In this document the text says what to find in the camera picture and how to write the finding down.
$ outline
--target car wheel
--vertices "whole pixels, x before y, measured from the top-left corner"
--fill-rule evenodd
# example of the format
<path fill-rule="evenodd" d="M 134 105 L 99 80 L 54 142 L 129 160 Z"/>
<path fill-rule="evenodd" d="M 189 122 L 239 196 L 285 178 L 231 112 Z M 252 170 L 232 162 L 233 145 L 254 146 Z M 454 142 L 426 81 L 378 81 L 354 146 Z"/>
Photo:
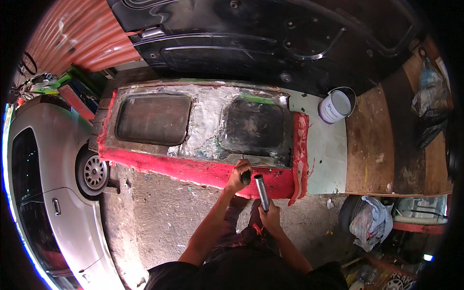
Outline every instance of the car wheel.
<path fill-rule="evenodd" d="M 338 225 L 341 230 L 345 233 L 351 233 L 349 231 L 349 225 L 354 220 L 356 215 L 361 210 L 361 207 L 365 201 L 361 199 L 361 195 L 349 195 L 340 209 L 338 214 Z"/>
<path fill-rule="evenodd" d="M 100 160 L 98 153 L 82 148 L 77 155 L 76 180 L 81 193 L 90 199 L 103 192 L 110 180 L 108 162 Z"/>

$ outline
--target metal pipe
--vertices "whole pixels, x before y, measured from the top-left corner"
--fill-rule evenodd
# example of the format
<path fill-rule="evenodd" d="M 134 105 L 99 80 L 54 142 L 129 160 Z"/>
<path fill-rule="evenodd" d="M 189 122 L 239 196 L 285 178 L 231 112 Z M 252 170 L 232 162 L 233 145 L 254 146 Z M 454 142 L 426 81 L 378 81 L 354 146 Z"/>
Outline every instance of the metal pipe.
<path fill-rule="evenodd" d="M 264 185 L 263 175 L 257 174 L 254 176 L 254 179 L 256 182 L 256 187 L 258 188 L 261 204 L 263 205 L 264 211 L 267 213 L 269 211 L 269 199 L 267 198 L 266 186 Z"/>

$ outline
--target paint can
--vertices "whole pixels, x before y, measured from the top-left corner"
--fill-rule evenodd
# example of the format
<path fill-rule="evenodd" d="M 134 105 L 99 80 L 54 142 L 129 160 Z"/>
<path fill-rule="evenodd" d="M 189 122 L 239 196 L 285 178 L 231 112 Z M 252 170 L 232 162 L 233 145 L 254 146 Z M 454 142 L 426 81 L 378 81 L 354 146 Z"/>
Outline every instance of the paint can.
<path fill-rule="evenodd" d="M 354 93 L 354 104 L 340 89 L 350 89 Z M 338 87 L 330 90 L 327 97 L 317 106 L 317 113 L 327 124 L 333 124 L 345 117 L 349 117 L 356 107 L 356 93 L 350 87 Z"/>

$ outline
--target orange corrugated roof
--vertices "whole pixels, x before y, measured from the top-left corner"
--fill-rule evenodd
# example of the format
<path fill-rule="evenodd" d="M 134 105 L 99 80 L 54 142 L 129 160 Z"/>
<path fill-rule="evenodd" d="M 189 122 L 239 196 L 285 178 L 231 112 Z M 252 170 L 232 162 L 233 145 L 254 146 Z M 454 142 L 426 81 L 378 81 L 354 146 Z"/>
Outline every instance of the orange corrugated roof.
<path fill-rule="evenodd" d="M 101 71 L 141 58 L 105 0 L 58 0 L 41 20 L 26 51 L 38 71 L 56 75 L 71 63 Z"/>

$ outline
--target door handle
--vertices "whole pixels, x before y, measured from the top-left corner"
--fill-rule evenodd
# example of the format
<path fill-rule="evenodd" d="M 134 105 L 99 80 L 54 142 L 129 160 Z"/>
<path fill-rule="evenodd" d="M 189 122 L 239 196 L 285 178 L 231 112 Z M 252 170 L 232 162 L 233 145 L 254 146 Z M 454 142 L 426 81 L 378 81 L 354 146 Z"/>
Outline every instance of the door handle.
<path fill-rule="evenodd" d="M 53 209 L 55 210 L 55 215 L 61 215 L 61 210 L 59 208 L 58 199 L 52 199 Z"/>

